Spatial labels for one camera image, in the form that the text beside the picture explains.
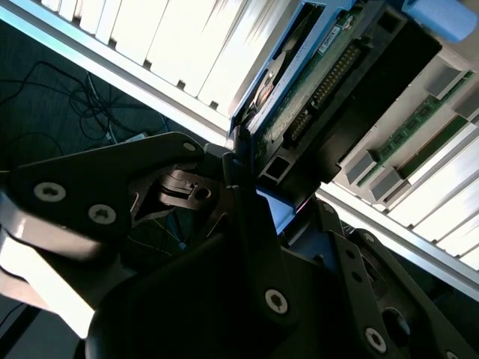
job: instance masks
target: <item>black cable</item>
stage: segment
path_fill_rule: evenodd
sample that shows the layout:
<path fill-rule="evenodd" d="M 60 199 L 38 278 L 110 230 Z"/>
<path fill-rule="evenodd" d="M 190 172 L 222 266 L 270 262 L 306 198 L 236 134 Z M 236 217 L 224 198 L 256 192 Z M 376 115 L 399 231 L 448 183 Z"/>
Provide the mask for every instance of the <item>black cable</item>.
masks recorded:
<path fill-rule="evenodd" d="M 3 317 L 3 320 L 0 322 L 0 328 L 3 326 L 3 324 L 5 324 L 5 322 L 7 321 L 7 319 L 12 315 L 12 313 L 17 310 L 18 308 L 20 308 L 22 305 L 24 305 L 24 303 L 20 303 L 18 305 L 16 305 L 15 307 L 13 307 L 13 309 L 7 313 L 6 316 Z"/>
<path fill-rule="evenodd" d="M 69 91 L 68 89 L 65 88 L 65 91 L 63 91 L 63 90 L 53 88 L 51 86 L 43 85 L 43 84 L 40 84 L 40 83 L 37 83 L 37 82 L 28 81 L 28 79 L 32 76 L 33 72 L 35 71 L 35 69 L 37 67 L 39 67 L 40 65 L 48 67 L 49 69 L 52 69 L 55 72 L 61 74 L 64 77 L 66 77 L 67 79 L 75 82 L 79 86 L 79 88 L 77 88 L 74 91 Z M 111 109 L 113 109 L 113 108 L 115 108 L 115 109 L 131 108 L 131 109 L 142 109 L 142 110 L 154 111 L 152 108 L 148 108 L 145 105 L 128 105 L 128 104 L 124 104 L 124 103 L 119 103 L 119 100 L 121 99 L 123 94 L 121 93 L 121 94 L 117 95 L 115 98 L 112 98 L 112 86 L 111 85 L 109 85 L 109 98 L 108 98 L 108 100 L 103 99 L 101 97 L 101 95 L 98 93 L 98 91 L 96 90 L 95 85 L 94 85 L 94 81 L 93 81 L 92 76 L 91 76 L 90 73 L 87 73 L 85 83 L 83 83 L 82 81 L 80 81 L 76 77 L 64 72 L 63 70 L 59 69 L 55 65 L 52 65 L 52 64 L 50 64 L 48 62 L 45 62 L 45 61 L 38 61 L 37 63 L 35 63 L 34 66 L 28 71 L 27 75 L 25 76 L 25 78 L 23 80 L 5 79 L 5 80 L 0 80 L 0 82 L 21 84 L 20 87 L 18 88 L 18 90 L 15 93 L 13 93 L 12 95 L 10 95 L 9 97 L 7 97 L 6 99 L 3 99 L 0 102 L 0 105 L 4 105 L 8 101 L 10 101 L 13 98 L 15 98 L 16 96 L 18 96 L 22 92 L 23 88 L 26 85 L 35 85 L 35 86 L 39 86 L 39 87 L 42 87 L 42 88 L 47 88 L 47 89 L 52 90 L 56 93 L 60 93 L 60 94 L 63 94 L 65 96 L 68 96 L 69 97 L 69 104 L 70 104 L 70 107 L 71 107 L 72 111 L 75 112 L 79 116 L 79 127 L 80 127 L 80 130 L 81 130 L 82 134 L 86 138 L 88 138 L 92 141 L 98 141 L 98 140 L 101 140 L 102 138 L 104 138 L 107 135 L 107 133 L 109 132 L 110 123 L 113 123 L 114 125 L 116 125 L 120 129 L 122 129 L 124 131 L 127 131 L 127 132 L 130 132 L 132 134 L 138 134 L 138 133 L 141 132 L 141 131 L 136 131 L 134 129 L 129 128 L 128 126 L 123 125 L 109 111 L 110 108 Z M 104 124 L 100 120 L 100 118 L 98 117 L 100 114 L 103 114 L 106 117 L 106 121 L 107 121 L 106 124 Z M 158 128 L 155 132 L 161 131 L 163 129 L 163 127 L 165 127 L 166 131 L 169 132 L 168 124 L 167 124 L 165 118 L 160 113 L 158 113 L 158 115 L 162 118 L 163 126 Z M 85 128 L 83 126 L 83 121 L 85 119 L 88 119 L 88 118 L 91 118 L 91 117 L 95 119 L 95 122 L 97 123 L 97 125 L 102 130 L 102 135 L 100 137 L 95 138 L 91 135 L 88 135 L 87 132 L 85 131 Z"/>
<path fill-rule="evenodd" d="M 60 144 L 57 142 L 57 140 L 55 140 L 52 136 L 50 135 L 47 135 L 46 133 L 43 133 L 43 132 L 26 132 L 26 133 L 23 133 L 19 136 L 16 136 L 15 138 L 12 138 L 11 140 L 9 140 L 4 146 L 0 147 L 0 153 L 3 153 L 8 147 L 10 147 L 11 145 L 15 144 L 18 140 L 21 140 L 22 138 L 24 137 L 27 137 L 27 136 L 32 136 L 32 135 L 37 135 L 37 136 L 43 136 L 43 137 L 46 137 L 48 138 L 50 141 L 53 142 L 53 144 L 55 144 L 56 148 L 58 149 L 58 152 L 64 156 L 64 152 L 63 150 L 61 149 L 61 146 Z"/>

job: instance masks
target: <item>wire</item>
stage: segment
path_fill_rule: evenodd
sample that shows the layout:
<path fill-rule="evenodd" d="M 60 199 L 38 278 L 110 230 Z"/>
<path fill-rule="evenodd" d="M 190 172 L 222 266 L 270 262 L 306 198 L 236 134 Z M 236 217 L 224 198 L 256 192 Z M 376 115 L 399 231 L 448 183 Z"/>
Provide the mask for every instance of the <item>wire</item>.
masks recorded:
<path fill-rule="evenodd" d="M 15 144 L 17 141 L 21 140 L 22 138 L 25 138 L 25 137 L 28 137 L 28 136 L 33 136 L 33 135 L 43 136 L 45 138 L 48 138 L 51 142 L 53 142 L 53 144 L 55 144 L 55 147 L 58 149 L 58 152 L 62 156 L 64 156 L 64 152 L 61 149 L 61 146 L 57 142 L 57 140 L 55 140 L 52 136 L 47 135 L 46 133 L 43 133 L 43 132 L 27 132 L 27 133 L 24 133 L 22 135 L 16 136 L 15 138 L 12 138 L 11 140 L 9 140 L 4 146 L 0 147 L 0 153 L 4 152 L 8 147 Z"/>
<path fill-rule="evenodd" d="M 173 256 L 173 254 L 171 254 L 170 252 L 164 251 L 163 249 L 157 248 L 157 247 L 155 247 L 155 246 L 153 246 L 153 245 L 147 245 L 146 243 L 137 241 L 137 240 L 133 239 L 131 236 L 128 236 L 128 239 L 129 239 L 130 241 L 132 241 L 133 243 L 136 243 L 137 245 L 141 245 L 141 246 L 146 247 L 146 248 L 154 249 L 155 251 L 158 251 L 158 252 L 160 252 L 160 253 L 162 253 L 162 254 L 166 254 L 166 255 L 168 255 L 168 256 L 170 256 L 170 257 Z"/>
<path fill-rule="evenodd" d="M 10 317 L 12 315 L 12 313 L 17 310 L 18 308 L 20 308 L 22 305 L 24 305 L 24 303 L 20 303 L 18 305 L 16 305 L 15 307 L 12 308 L 12 310 L 10 312 L 7 313 L 6 316 L 3 317 L 3 320 L 0 322 L 0 328 L 3 326 L 3 324 L 5 324 L 5 322 L 7 321 L 8 317 Z"/>
<path fill-rule="evenodd" d="M 60 84 L 60 86 L 62 86 L 64 90 L 59 90 L 57 88 L 54 88 L 48 85 L 43 85 L 38 82 L 29 81 L 35 69 L 37 69 L 37 67 L 39 66 L 48 67 L 49 69 L 54 70 L 56 73 L 59 73 L 66 79 L 69 79 L 70 81 L 76 83 L 78 85 L 78 88 L 75 90 L 68 90 L 63 84 Z M 99 91 L 97 90 L 94 84 L 93 77 L 90 73 L 87 72 L 85 81 L 82 82 L 78 78 L 66 73 L 62 69 L 45 61 L 36 62 L 33 65 L 33 67 L 27 72 L 23 80 L 1 79 L 0 82 L 20 84 L 16 92 L 14 92 L 7 98 L 0 101 L 0 106 L 4 105 L 5 103 L 11 101 L 16 96 L 18 96 L 22 92 L 22 90 L 25 88 L 26 85 L 34 85 L 41 88 L 46 88 L 53 92 L 62 94 L 64 96 L 68 96 L 69 98 L 68 101 L 72 111 L 74 111 L 79 116 L 78 122 L 79 122 L 80 131 L 86 138 L 88 138 L 91 141 L 99 141 L 103 139 L 104 137 L 107 137 L 110 141 L 117 143 L 118 140 L 113 132 L 112 124 L 122 129 L 123 131 L 130 132 L 134 135 L 141 132 L 145 132 L 145 131 L 137 131 L 137 130 L 129 128 L 128 126 L 123 125 L 120 121 L 118 121 L 113 116 L 113 114 L 109 111 L 110 109 L 141 109 L 141 110 L 154 111 L 152 108 L 149 108 L 146 105 L 119 103 L 119 101 L 123 97 L 123 93 L 113 98 L 111 85 L 109 85 L 108 98 L 104 99 L 102 98 Z M 169 132 L 170 129 L 168 128 L 168 123 L 166 119 L 159 112 L 157 112 L 157 114 L 161 117 L 163 125 L 154 132 L 159 132 L 163 128 L 165 128 L 165 130 Z M 103 115 L 105 117 L 104 120 L 106 120 L 106 123 L 101 121 L 101 119 L 99 118 L 99 115 Z M 98 125 L 99 130 L 101 131 L 101 135 L 99 136 L 90 135 L 86 131 L 84 126 L 85 121 L 90 118 L 93 118 L 94 122 L 96 122 L 96 124 Z M 91 126 L 89 126 L 89 128 L 90 128 L 89 132 L 97 131 L 96 129 L 93 129 Z"/>
<path fill-rule="evenodd" d="M 173 234 L 171 233 L 169 230 L 167 230 L 166 228 L 164 228 L 156 219 L 153 219 L 153 222 L 155 222 L 156 224 L 158 224 L 158 226 L 164 230 L 171 238 L 173 238 L 175 241 L 177 241 L 178 243 L 181 243 L 181 241 Z"/>

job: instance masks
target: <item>green circuit board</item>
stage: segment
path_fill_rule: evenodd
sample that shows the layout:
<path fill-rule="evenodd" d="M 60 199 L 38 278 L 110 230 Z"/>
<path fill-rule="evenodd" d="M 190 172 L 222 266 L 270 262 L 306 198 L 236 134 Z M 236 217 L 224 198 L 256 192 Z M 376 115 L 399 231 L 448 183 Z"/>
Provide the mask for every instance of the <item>green circuit board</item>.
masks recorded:
<path fill-rule="evenodd" d="M 351 10 L 332 27 L 319 49 L 291 86 L 274 115 L 255 135 L 255 158 L 257 161 L 266 156 L 268 146 L 276 141 L 296 119 L 308 120 L 307 116 L 302 116 L 303 106 L 312 94 L 318 92 L 324 80 L 327 79 L 329 70 L 344 53 L 360 18 L 360 10 Z"/>
<path fill-rule="evenodd" d="M 371 151 L 376 165 L 358 182 L 364 185 L 434 114 L 472 77 L 467 72 L 442 99 L 429 95 L 406 121 L 377 150 Z"/>

